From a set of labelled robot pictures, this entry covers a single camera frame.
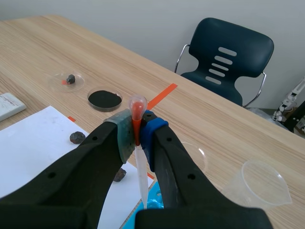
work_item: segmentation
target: dark blue chair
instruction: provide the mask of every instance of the dark blue chair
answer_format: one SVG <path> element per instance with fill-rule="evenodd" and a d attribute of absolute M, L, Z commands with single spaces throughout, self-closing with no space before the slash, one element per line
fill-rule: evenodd
<path fill-rule="evenodd" d="M 203 19 L 197 26 L 191 44 L 183 47 L 195 57 L 198 68 L 181 76 L 242 106 L 243 98 L 234 84 L 238 77 L 264 75 L 256 97 L 260 95 L 266 74 L 263 72 L 274 50 L 273 41 L 258 32 L 215 18 Z"/>

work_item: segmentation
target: wood grain surface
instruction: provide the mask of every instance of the wood grain surface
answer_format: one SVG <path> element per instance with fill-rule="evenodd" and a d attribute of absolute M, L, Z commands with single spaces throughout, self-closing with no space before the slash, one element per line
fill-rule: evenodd
<path fill-rule="evenodd" d="M 83 88 L 64 93 L 50 86 L 56 74 L 69 72 L 82 74 Z M 304 139 L 61 16 L 0 22 L 0 94 L 11 92 L 28 107 L 0 122 L 0 130 L 52 105 L 91 132 L 114 114 L 88 105 L 91 89 L 120 92 L 121 111 L 131 95 L 151 100 L 171 83 L 178 87 L 153 111 L 181 141 L 204 151 L 206 161 L 189 153 L 211 182 L 222 189 L 245 161 L 262 160 L 284 177 L 293 201 L 267 211 L 274 228 L 304 228 Z"/>

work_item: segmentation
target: white paper sheet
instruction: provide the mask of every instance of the white paper sheet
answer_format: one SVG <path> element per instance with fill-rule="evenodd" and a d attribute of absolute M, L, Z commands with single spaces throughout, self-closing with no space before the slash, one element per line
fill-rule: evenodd
<path fill-rule="evenodd" d="M 0 197 L 22 187 L 77 145 L 70 134 L 84 130 L 49 106 L 0 131 Z M 118 229 L 141 199 L 137 169 L 122 166 L 126 176 L 113 182 L 105 200 L 99 229 Z M 148 178 L 148 185 L 153 182 Z"/>

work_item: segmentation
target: orange tape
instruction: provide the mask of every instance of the orange tape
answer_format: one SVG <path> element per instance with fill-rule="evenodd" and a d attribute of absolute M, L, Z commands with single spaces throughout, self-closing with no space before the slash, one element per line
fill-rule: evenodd
<path fill-rule="evenodd" d="M 171 93 L 178 85 L 172 83 L 167 88 L 164 89 L 160 94 L 154 97 L 147 105 L 147 109 L 151 110 L 156 106 L 162 99 L 164 99 L 169 93 Z"/>
<path fill-rule="evenodd" d="M 75 122 L 76 119 L 72 118 L 71 116 L 68 117 L 72 122 Z"/>
<path fill-rule="evenodd" d="M 154 177 L 152 175 L 150 175 L 149 173 L 147 173 L 147 176 L 154 180 Z"/>

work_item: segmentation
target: small stone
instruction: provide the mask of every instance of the small stone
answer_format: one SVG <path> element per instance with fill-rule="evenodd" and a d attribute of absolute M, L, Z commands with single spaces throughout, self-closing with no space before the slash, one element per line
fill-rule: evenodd
<path fill-rule="evenodd" d="M 74 75 L 69 75 L 67 78 L 67 83 L 72 84 L 75 83 L 75 76 Z"/>
<path fill-rule="evenodd" d="M 113 181 L 115 182 L 120 182 L 126 175 L 126 171 L 122 168 L 120 168 L 120 170 L 116 173 Z"/>
<path fill-rule="evenodd" d="M 73 142 L 74 144 L 80 144 L 85 140 L 86 136 L 79 131 L 76 131 L 75 133 L 70 135 L 70 141 Z"/>

